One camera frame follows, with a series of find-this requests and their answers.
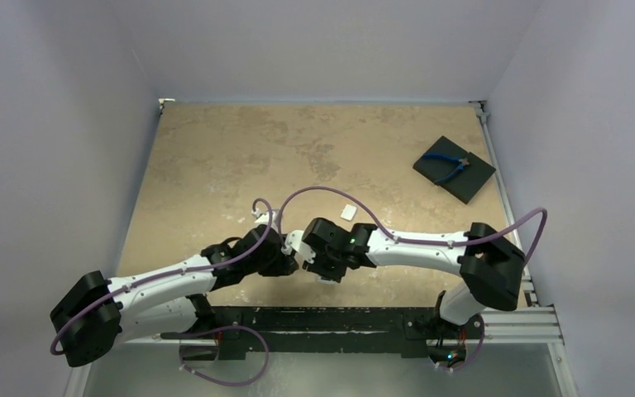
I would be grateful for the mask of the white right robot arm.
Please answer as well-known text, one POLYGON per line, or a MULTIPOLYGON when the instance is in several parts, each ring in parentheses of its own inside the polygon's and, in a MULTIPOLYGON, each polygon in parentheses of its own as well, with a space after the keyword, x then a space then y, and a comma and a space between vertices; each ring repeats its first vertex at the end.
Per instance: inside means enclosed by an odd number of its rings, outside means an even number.
POLYGON ((341 282, 349 270, 404 265, 457 275, 431 315, 433 330, 449 337, 484 309, 518 307, 526 256, 503 233, 474 222, 463 232, 401 232, 375 223, 351 230, 325 218, 289 232, 286 245, 303 258, 303 268, 323 280, 341 282))

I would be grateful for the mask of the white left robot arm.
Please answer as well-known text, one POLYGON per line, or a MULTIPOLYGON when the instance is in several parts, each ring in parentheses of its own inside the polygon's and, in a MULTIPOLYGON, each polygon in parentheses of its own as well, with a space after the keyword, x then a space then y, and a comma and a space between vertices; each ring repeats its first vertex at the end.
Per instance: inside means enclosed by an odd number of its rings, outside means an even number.
POLYGON ((50 312, 56 331, 50 352, 80 367, 139 337, 165 332, 206 337, 213 316, 201 308, 202 296, 248 275, 292 275, 298 269, 295 255, 284 236, 261 224, 158 270, 112 278, 89 272, 50 312))

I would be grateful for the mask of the white battery cover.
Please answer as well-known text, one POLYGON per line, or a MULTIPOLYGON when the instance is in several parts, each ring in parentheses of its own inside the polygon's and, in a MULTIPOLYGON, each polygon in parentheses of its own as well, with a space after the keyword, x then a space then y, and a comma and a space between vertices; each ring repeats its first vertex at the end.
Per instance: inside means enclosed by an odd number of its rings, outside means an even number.
POLYGON ((346 204, 341 211, 340 218, 348 222, 352 222, 356 217, 357 211, 358 211, 357 207, 351 204, 346 204))

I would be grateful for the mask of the white remote control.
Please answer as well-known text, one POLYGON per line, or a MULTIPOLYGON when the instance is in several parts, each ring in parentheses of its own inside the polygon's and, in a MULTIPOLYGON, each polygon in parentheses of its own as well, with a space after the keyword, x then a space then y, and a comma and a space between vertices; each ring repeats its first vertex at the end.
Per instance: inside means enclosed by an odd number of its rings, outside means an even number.
POLYGON ((325 284, 325 285, 335 285, 336 281, 324 276, 318 276, 317 282, 325 284))

